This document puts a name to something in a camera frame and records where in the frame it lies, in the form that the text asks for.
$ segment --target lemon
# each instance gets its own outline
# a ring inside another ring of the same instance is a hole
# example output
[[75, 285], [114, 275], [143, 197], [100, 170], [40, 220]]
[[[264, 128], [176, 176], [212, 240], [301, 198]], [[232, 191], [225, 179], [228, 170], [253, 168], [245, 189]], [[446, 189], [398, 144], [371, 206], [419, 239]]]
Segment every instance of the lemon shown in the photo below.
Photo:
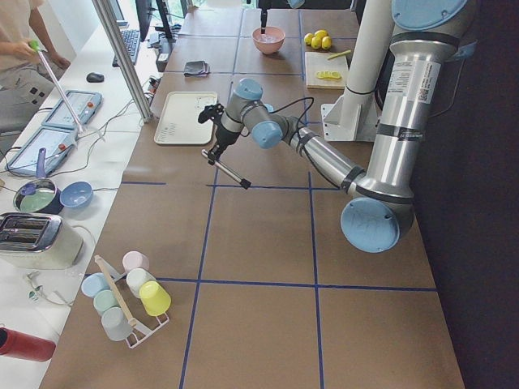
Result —
[[318, 36], [314, 36], [313, 38], [311, 38], [311, 47], [313, 49], [320, 49], [321, 41], [322, 41], [322, 38], [320, 38]]
[[305, 35], [305, 43], [307, 45], [311, 45], [311, 40], [312, 40], [313, 37], [314, 37], [314, 34], [312, 34], [311, 32], [307, 33]]
[[321, 47], [324, 50], [330, 50], [330, 47], [332, 47], [332, 38], [330, 36], [325, 36], [321, 41]]
[[316, 32], [314, 32], [314, 36], [317, 36], [317, 37], [323, 39], [325, 36], [328, 36], [328, 31], [326, 31], [326, 30], [317, 30]]

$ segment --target keyboard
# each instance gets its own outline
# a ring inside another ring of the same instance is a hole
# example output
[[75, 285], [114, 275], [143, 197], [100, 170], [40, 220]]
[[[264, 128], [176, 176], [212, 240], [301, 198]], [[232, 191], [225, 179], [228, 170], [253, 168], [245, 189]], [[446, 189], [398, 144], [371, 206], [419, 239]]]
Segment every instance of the keyboard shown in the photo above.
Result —
[[[121, 30], [122, 41], [127, 47], [128, 53], [130, 54], [131, 62], [135, 65], [137, 62], [137, 55], [139, 54], [140, 47], [140, 31], [139, 30]], [[112, 66], [118, 65], [117, 56], [114, 56]]]

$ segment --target small pink bowl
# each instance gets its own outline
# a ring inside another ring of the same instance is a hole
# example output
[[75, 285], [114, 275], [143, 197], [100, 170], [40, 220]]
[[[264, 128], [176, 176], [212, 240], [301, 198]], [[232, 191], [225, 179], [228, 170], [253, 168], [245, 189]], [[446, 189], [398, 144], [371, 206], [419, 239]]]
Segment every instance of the small pink bowl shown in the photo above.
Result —
[[266, 27], [262, 36], [261, 28], [252, 33], [252, 40], [256, 48], [263, 54], [272, 54], [278, 51], [285, 41], [285, 32], [278, 27]]

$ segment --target person's hand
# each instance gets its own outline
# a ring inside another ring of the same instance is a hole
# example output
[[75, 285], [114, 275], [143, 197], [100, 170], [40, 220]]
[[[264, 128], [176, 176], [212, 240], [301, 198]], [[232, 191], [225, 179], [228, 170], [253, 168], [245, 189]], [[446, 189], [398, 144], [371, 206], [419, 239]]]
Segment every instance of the person's hand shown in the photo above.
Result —
[[24, 61], [29, 61], [31, 63], [38, 63], [40, 61], [40, 57], [38, 53], [34, 51], [31, 46], [29, 46], [30, 39], [25, 39], [23, 41], [18, 41], [12, 44], [12, 54]]
[[52, 62], [61, 67], [63, 70], [67, 69], [71, 65], [71, 62], [68, 59], [62, 57], [56, 51], [49, 53], [49, 58]]

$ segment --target silver toaster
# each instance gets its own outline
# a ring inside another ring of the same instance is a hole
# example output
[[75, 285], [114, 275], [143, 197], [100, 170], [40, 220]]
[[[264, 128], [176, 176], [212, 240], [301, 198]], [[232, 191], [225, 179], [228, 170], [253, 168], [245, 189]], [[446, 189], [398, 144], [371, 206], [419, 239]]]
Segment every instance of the silver toaster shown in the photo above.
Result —
[[0, 259], [17, 267], [64, 269], [83, 238], [58, 215], [10, 212], [0, 215]]

